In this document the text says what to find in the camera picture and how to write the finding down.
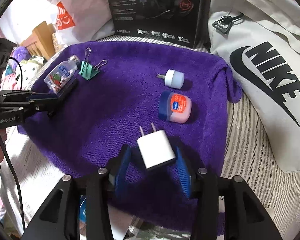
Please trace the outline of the clear small plastic bottle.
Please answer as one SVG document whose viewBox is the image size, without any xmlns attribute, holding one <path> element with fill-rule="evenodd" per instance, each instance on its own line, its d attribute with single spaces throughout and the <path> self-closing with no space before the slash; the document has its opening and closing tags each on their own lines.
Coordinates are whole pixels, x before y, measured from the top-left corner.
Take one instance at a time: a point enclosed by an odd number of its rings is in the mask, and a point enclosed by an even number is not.
<svg viewBox="0 0 300 240">
<path fill-rule="evenodd" d="M 72 55 L 67 61 L 58 64 L 45 78 L 44 82 L 49 89 L 58 94 L 62 88 L 70 81 L 78 69 L 80 63 L 77 55 Z"/>
</svg>

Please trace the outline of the mint green binder clip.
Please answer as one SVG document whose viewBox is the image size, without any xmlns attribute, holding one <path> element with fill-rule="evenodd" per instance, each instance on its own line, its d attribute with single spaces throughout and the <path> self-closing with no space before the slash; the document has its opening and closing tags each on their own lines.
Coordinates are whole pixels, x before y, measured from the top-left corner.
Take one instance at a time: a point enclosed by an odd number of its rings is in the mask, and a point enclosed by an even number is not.
<svg viewBox="0 0 300 240">
<path fill-rule="evenodd" d="M 92 65 L 89 63 L 89 55 L 91 53 L 91 48 L 88 47 L 85 49 L 85 58 L 81 62 L 81 67 L 79 70 L 79 75 L 83 77 L 86 81 L 90 81 L 93 77 L 100 73 L 100 68 L 107 64 L 107 60 L 101 60 L 97 65 Z"/>
</svg>

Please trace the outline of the white USB wall charger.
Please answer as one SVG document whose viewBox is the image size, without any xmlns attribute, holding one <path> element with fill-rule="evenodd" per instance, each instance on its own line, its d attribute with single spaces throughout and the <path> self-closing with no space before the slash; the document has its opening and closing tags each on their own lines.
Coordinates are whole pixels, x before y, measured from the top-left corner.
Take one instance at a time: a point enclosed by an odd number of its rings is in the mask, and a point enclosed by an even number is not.
<svg viewBox="0 0 300 240">
<path fill-rule="evenodd" d="M 152 170 L 174 161 L 175 154 L 163 129 L 157 130 L 154 123 L 151 123 L 152 133 L 145 134 L 140 126 L 141 137 L 137 139 L 137 145 L 143 163 L 147 170 Z"/>
</svg>

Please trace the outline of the pink Vaseline jar blue lid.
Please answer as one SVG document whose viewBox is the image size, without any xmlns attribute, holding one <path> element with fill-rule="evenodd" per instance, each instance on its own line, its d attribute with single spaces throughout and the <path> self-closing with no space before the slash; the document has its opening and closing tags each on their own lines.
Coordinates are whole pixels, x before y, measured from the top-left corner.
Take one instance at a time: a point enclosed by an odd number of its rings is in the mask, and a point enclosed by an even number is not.
<svg viewBox="0 0 300 240">
<path fill-rule="evenodd" d="M 189 97 L 164 91 L 159 98 L 158 117 L 160 120 L 184 124 L 190 117 L 192 101 Z"/>
</svg>

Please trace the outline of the small white USB night light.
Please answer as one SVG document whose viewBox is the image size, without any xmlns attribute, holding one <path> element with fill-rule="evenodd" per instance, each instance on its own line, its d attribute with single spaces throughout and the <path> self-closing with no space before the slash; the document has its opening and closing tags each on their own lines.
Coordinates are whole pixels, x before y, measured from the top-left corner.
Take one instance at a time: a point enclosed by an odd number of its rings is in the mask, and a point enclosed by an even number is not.
<svg viewBox="0 0 300 240">
<path fill-rule="evenodd" d="M 165 75 L 157 74 L 157 78 L 163 79 L 167 87 L 181 89 L 184 84 L 185 75 L 182 72 L 169 69 Z"/>
</svg>

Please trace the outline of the white blue cylindrical bottle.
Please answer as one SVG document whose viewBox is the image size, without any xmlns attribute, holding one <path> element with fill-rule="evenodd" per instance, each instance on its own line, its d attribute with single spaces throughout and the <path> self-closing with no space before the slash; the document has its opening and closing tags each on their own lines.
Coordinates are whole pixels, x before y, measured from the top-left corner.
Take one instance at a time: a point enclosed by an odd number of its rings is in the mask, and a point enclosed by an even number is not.
<svg viewBox="0 0 300 240">
<path fill-rule="evenodd" d="M 86 223 L 86 196 L 81 196 L 79 205 L 79 220 Z"/>
</svg>

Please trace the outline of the pink striped blanket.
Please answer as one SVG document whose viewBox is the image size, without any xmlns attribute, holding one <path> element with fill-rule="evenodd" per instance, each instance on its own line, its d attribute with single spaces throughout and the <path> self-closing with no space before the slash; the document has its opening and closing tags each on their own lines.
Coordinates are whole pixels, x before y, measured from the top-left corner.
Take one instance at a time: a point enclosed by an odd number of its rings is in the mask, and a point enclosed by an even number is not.
<svg viewBox="0 0 300 240">
<path fill-rule="evenodd" d="M 20 90 L 21 89 L 21 75 L 12 73 L 10 75 L 3 75 L 0 83 L 0 90 Z"/>
</svg>

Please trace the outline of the white plush toy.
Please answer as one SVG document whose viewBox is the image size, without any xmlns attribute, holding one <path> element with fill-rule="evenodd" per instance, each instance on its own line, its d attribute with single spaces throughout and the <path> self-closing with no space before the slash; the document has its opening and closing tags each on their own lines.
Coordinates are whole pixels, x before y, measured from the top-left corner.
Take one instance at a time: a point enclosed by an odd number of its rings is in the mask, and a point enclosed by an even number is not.
<svg viewBox="0 0 300 240">
<path fill-rule="evenodd" d="M 20 62 L 21 68 L 19 68 L 18 64 L 14 60 L 9 59 L 3 75 L 7 76 L 12 73 L 15 73 L 16 75 L 20 74 L 21 89 L 28 89 L 30 82 L 35 77 L 37 72 L 43 67 L 44 62 L 44 57 L 33 56 L 29 60 L 22 60 Z"/>
</svg>

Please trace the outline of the purple plush toy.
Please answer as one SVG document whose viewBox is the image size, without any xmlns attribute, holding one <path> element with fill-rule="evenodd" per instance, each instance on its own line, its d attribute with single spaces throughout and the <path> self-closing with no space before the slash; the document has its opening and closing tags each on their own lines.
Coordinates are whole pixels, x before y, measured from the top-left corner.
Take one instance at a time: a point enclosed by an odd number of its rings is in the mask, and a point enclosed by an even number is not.
<svg viewBox="0 0 300 240">
<path fill-rule="evenodd" d="M 22 60 L 28 60 L 31 58 L 31 54 L 26 47 L 20 46 L 13 50 L 11 57 L 15 58 L 18 62 Z"/>
</svg>

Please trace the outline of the striped white mattress cover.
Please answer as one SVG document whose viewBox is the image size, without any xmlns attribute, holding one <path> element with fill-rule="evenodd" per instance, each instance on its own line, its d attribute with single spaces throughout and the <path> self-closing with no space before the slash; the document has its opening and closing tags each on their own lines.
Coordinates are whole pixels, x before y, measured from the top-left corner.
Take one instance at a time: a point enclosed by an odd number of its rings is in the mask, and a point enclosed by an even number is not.
<svg viewBox="0 0 300 240">
<path fill-rule="evenodd" d="M 128 37 L 111 37 L 101 42 L 172 46 Z M 274 223 L 283 239 L 294 239 L 300 231 L 300 173 L 285 173 L 277 166 L 264 126 L 245 94 L 242 93 L 239 102 L 229 102 L 227 111 L 225 154 L 219 175 L 227 178 L 242 176 L 262 204 L 273 212 Z"/>
</svg>

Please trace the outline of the newspaper sheet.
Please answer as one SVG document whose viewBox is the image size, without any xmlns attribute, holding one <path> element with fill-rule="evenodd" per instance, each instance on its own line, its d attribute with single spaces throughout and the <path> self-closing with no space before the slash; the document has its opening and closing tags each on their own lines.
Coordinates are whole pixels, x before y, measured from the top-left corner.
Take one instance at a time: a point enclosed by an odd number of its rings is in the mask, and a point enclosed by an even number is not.
<svg viewBox="0 0 300 240">
<path fill-rule="evenodd" d="M 7 128 L 7 153 L 17 174 L 21 187 L 25 225 L 27 226 L 47 195 L 64 175 L 35 146 L 27 135 L 18 132 L 16 126 Z M 134 237 L 138 233 L 135 225 L 143 221 L 127 213 L 109 207 L 111 229 L 114 239 L 124 239 L 126 233 Z M 23 233 L 17 187 L 6 160 L 0 169 L 0 219 L 7 234 L 21 236 Z M 190 233 L 150 227 L 145 232 L 148 239 L 189 239 Z"/>
</svg>

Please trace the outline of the white Miniso plastic bag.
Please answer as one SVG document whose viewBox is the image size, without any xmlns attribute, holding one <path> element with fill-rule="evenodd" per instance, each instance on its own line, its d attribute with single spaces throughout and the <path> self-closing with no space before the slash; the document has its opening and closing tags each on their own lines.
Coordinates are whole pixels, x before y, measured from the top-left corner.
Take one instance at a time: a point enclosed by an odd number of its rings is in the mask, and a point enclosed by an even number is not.
<svg viewBox="0 0 300 240">
<path fill-rule="evenodd" d="M 108 0 L 47 0 L 57 6 L 59 44 L 100 40 L 115 32 Z"/>
</svg>

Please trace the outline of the purple towel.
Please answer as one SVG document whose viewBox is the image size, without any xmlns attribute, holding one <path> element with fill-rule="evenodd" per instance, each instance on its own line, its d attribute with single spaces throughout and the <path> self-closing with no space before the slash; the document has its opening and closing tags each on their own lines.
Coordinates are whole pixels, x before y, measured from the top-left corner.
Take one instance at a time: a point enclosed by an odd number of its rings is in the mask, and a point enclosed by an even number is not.
<svg viewBox="0 0 300 240">
<path fill-rule="evenodd" d="M 64 49 L 51 64 L 72 55 L 97 64 L 101 72 L 78 85 L 56 115 L 37 113 L 18 127 L 62 172 L 81 177 L 115 157 L 122 145 L 136 149 L 140 131 L 163 129 L 183 149 L 192 166 L 220 174 L 228 124 L 227 104 L 242 98 L 231 68 L 218 56 L 162 44 L 86 42 Z M 175 69 L 185 74 L 181 94 L 193 102 L 184 124 L 158 117 L 159 97 L 166 90 L 157 74 Z"/>
</svg>

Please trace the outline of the black headset box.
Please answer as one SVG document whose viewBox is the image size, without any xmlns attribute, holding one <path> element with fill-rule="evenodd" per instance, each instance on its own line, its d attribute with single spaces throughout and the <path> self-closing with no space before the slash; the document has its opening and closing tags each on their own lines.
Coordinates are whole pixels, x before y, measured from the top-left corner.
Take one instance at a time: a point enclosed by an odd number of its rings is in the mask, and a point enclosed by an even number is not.
<svg viewBox="0 0 300 240">
<path fill-rule="evenodd" d="M 117 35 L 154 38 L 189 48 L 207 43 L 211 0 L 108 0 Z"/>
</svg>

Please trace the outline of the grey Nike waist bag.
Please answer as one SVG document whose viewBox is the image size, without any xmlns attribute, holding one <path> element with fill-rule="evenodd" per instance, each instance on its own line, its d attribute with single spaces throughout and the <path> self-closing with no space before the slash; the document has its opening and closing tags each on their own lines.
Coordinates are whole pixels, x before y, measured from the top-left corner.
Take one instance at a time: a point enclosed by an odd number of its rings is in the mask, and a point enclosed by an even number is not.
<svg viewBox="0 0 300 240">
<path fill-rule="evenodd" d="M 300 6 L 294 0 L 211 0 L 211 53 L 256 109 L 275 161 L 300 172 Z"/>
</svg>

